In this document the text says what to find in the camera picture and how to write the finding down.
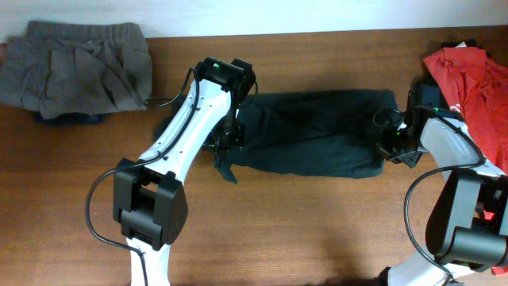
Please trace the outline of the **black Nike t-shirt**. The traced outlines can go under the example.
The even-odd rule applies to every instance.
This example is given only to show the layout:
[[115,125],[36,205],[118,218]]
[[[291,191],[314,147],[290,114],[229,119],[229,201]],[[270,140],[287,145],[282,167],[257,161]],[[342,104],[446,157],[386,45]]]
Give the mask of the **black Nike t-shirt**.
[[383,171],[381,111],[396,109],[391,90],[335,90],[249,95],[237,116],[239,145],[214,158],[222,177],[231,167],[262,172],[364,179]]

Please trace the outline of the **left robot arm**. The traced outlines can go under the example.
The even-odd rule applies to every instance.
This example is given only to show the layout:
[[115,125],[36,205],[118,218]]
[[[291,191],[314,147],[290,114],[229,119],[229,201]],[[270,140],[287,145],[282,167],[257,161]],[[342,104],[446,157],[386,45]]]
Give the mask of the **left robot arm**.
[[114,173],[113,217],[131,249],[133,285],[167,285],[171,244],[188,216],[183,185],[207,142],[221,152],[238,145],[237,114],[256,83],[250,63],[207,57],[176,115],[137,161],[122,159]]

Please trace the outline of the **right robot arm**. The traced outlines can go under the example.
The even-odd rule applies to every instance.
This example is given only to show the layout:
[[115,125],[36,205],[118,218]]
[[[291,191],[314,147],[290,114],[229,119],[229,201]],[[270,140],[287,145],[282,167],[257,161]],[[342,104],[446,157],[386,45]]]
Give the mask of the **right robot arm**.
[[[385,160],[416,166],[428,153],[437,168],[420,175],[406,192],[405,228],[416,249],[408,260],[385,268],[378,285],[455,285],[457,278],[507,266],[507,176],[473,141],[461,114],[451,110],[436,85],[418,83],[406,110],[381,110]],[[410,227],[410,199],[426,178],[441,174],[445,185],[429,216],[425,244]]]

